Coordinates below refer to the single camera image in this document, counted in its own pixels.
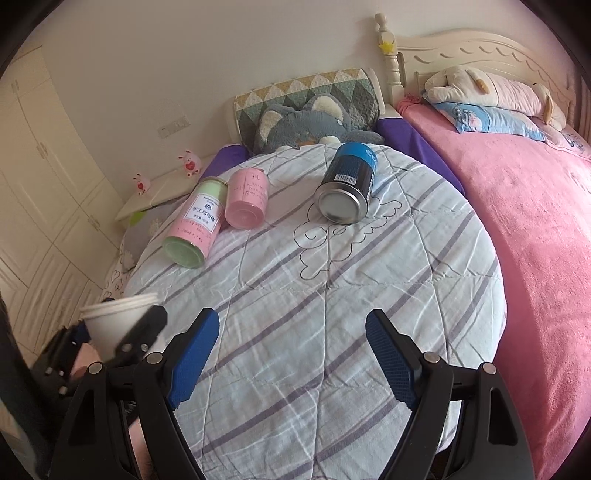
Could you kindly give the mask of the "person's left hand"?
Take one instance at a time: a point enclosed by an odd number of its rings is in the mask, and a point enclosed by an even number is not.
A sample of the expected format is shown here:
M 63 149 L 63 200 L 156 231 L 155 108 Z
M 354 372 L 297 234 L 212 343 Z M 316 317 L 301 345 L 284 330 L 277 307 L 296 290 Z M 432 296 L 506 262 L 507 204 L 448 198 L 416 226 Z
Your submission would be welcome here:
M 70 379 L 76 380 L 82 377 L 90 364 L 99 361 L 100 357 L 94 347 L 88 343 L 83 343 L 72 366 Z

